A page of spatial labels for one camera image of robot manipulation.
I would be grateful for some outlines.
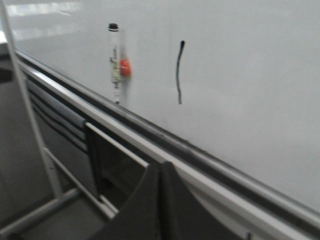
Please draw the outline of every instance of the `black mark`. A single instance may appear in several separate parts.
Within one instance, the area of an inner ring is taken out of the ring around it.
[[[245,238],[246,240],[251,240],[252,239],[252,233],[251,232],[248,232],[247,234],[246,234],[246,238]]]
[[[185,41],[180,42],[180,51],[178,55],[178,59],[176,61],[176,71],[175,71],[175,80],[176,80],[176,89],[178,91],[178,103],[182,104],[182,96],[181,96],[181,89],[180,89],[180,80],[179,80],[179,69],[180,69],[180,59],[181,55],[184,51]]]

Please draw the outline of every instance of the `metal bar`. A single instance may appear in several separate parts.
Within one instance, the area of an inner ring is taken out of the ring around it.
[[[39,127],[37,125],[37,122],[36,122],[36,119],[34,116],[34,112],[31,107],[27,87],[25,84],[25,76],[19,68],[18,58],[14,52],[14,38],[13,38],[12,32],[10,31],[10,23],[8,20],[7,9],[6,9],[6,5],[4,4],[3,0],[0,1],[0,10],[1,10],[1,20],[2,20],[2,25],[3,25],[3,30],[5,32],[6,39],[8,42],[8,50],[10,53],[13,69],[14,69],[19,87],[20,87],[23,102],[24,102],[26,111],[28,113],[28,117],[31,122],[32,130],[35,135],[35,139],[36,139],[36,142],[37,142],[37,145],[38,145],[41,157],[42,157],[42,161],[44,163],[44,168],[45,168],[46,174],[48,176],[48,179],[49,179],[49,182],[51,185],[51,189],[53,191],[54,197],[59,199],[63,195],[62,186],[59,181],[56,167],[53,165],[53,163],[46,157],[46,155],[42,151],[42,149],[44,147],[44,141],[42,139]]]
[[[60,199],[51,200],[48,203],[37,208],[36,210],[16,220],[15,222],[0,229],[0,236],[3,237],[3,239],[6,239],[6,237],[8,237],[11,233],[22,232],[39,220],[43,219],[48,214],[60,208],[66,202],[71,201],[72,199],[79,196],[79,193],[79,190],[76,188],[67,191],[62,195]]]
[[[96,126],[92,125],[89,122],[86,122],[85,125],[90,128],[92,131],[94,131],[95,133],[99,134],[102,138],[104,138],[105,140],[107,140],[109,143],[111,143],[113,146],[115,146],[117,149],[119,149],[120,151],[124,152],[125,154],[127,154],[130,158],[132,158],[133,160],[135,160],[138,164],[140,164],[141,166],[143,166],[144,168],[146,168],[149,163],[147,163],[145,160],[143,160],[141,157],[137,156],[136,154],[134,154],[132,151],[130,151],[129,149],[127,149],[125,146],[121,145],[120,143],[118,143],[116,140],[114,140],[112,137],[110,137],[108,134],[104,133],[103,131],[101,131],[100,129],[98,129]]]
[[[95,101],[102,103],[107,108],[111,109],[113,112],[119,114],[120,116],[126,117],[128,120],[137,124],[138,126],[143,126],[150,133],[153,133],[156,136],[161,136],[166,142],[174,146],[178,146],[179,149],[181,149],[182,151],[191,153],[197,160],[208,165],[209,168],[219,170],[221,173],[228,176],[229,178],[235,180],[236,182],[242,184],[243,186],[246,186],[246,188],[253,190],[254,192],[268,199],[269,201],[276,203],[283,209],[288,210],[289,212],[293,213],[297,217],[305,220],[306,222],[320,229],[320,214],[318,212],[315,212],[314,210],[300,204],[299,202],[289,198],[288,196],[283,195],[281,192],[278,192],[275,189],[271,189],[267,185],[257,181],[256,179],[250,177],[249,175],[239,170],[236,170],[234,168],[230,168],[230,166],[228,166],[224,162],[220,161],[219,159],[203,151],[199,151],[196,147],[189,145],[185,142],[181,142],[177,137],[173,135],[169,135],[165,133],[162,129],[156,126],[153,126],[151,124],[148,124],[147,121],[145,121],[143,118],[137,116],[136,114],[124,108],[120,108],[116,106],[111,101],[99,95],[98,93],[88,88],[85,88],[84,86],[68,78],[67,76],[55,71],[54,69],[42,64],[41,62],[38,62],[28,54],[18,49],[16,49],[15,51],[19,56],[39,66],[40,68],[52,74],[56,78],[64,81],[65,83],[70,85],[72,88],[75,88],[78,91],[86,94],[90,98],[94,99]]]
[[[53,81],[46,75],[36,69],[20,62],[20,66],[28,75],[44,84],[47,88],[54,91],[66,101],[73,104],[87,115],[91,116],[97,122],[113,131],[121,138],[126,139],[129,143],[142,150],[160,163],[170,161],[174,163],[180,175],[191,185],[201,190],[214,200],[218,200],[227,209],[232,210],[244,219],[250,221],[255,227],[263,229],[270,239],[281,240],[310,240],[308,236],[296,230],[294,227],[286,224],[284,221],[276,218],[261,208],[248,202],[244,198],[236,195],[229,189],[212,180],[210,177],[191,168],[180,159],[169,154],[164,149],[154,145],[138,133],[130,130],[128,127],[110,117],[106,113],[97,109],[90,103],[86,102],[73,92]]]
[[[84,194],[109,218],[112,219],[117,213],[118,210],[115,206],[109,202],[108,205],[98,201],[87,189],[84,187],[81,182],[79,182],[74,175],[51,153],[48,148],[44,148],[44,152],[53,160],[53,162],[74,182],[74,184],[82,191]]]

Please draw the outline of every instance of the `red magnet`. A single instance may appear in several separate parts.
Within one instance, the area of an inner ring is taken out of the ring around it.
[[[126,58],[122,58],[120,61],[120,73],[124,77],[129,77],[131,75],[130,62]]]

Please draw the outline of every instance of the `whiteboard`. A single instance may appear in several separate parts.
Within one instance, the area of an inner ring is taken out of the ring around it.
[[[5,0],[16,47],[320,213],[320,2]],[[178,104],[176,61],[182,104]]]

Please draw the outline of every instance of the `black cap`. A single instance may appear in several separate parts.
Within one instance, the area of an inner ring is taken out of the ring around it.
[[[109,24],[109,29],[118,30],[118,29],[119,29],[119,28],[118,28],[118,24],[116,24],[116,23],[110,23],[110,24]]]

